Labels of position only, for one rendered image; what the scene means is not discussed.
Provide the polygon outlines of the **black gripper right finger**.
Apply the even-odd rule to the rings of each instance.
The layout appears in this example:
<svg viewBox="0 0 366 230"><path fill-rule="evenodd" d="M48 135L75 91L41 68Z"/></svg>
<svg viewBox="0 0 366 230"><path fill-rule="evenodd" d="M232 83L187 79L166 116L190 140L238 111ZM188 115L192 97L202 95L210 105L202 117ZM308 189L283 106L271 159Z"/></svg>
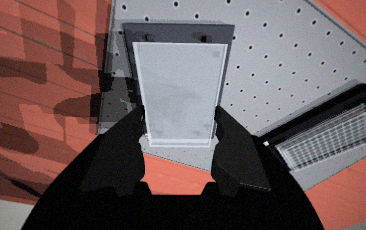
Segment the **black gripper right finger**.
<svg viewBox="0 0 366 230"><path fill-rule="evenodd" d="M325 230L307 195L275 155L221 106L211 177L220 195L254 207L280 230Z"/></svg>

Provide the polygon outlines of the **grey perforated base plate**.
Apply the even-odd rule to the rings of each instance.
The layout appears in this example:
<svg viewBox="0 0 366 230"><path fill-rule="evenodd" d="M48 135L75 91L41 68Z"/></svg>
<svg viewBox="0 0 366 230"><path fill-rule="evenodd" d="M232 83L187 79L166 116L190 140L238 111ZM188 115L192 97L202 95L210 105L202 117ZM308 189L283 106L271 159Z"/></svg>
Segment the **grey perforated base plate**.
<svg viewBox="0 0 366 230"><path fill-rule="evenodd" d="M366 84L366 43L313 0L112 0L98 135L138 103L124 23L235 25L220 106L259 139ZM215 145L142 152L211 172ZM366 145L295 172L307 191Z"/></svg>

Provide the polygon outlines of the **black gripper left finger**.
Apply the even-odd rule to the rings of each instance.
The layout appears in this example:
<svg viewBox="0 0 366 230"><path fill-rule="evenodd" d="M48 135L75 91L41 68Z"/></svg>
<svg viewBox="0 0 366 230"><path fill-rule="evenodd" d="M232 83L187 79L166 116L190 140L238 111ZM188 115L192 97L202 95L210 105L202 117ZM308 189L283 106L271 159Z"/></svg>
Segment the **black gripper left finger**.
<svg viewBox="0 0 366 230"><path fill-rule="evenodd" d="M21 230L67 230L99 205L125 195L145 175L138 105L99 134L49 185Z"/></svg>

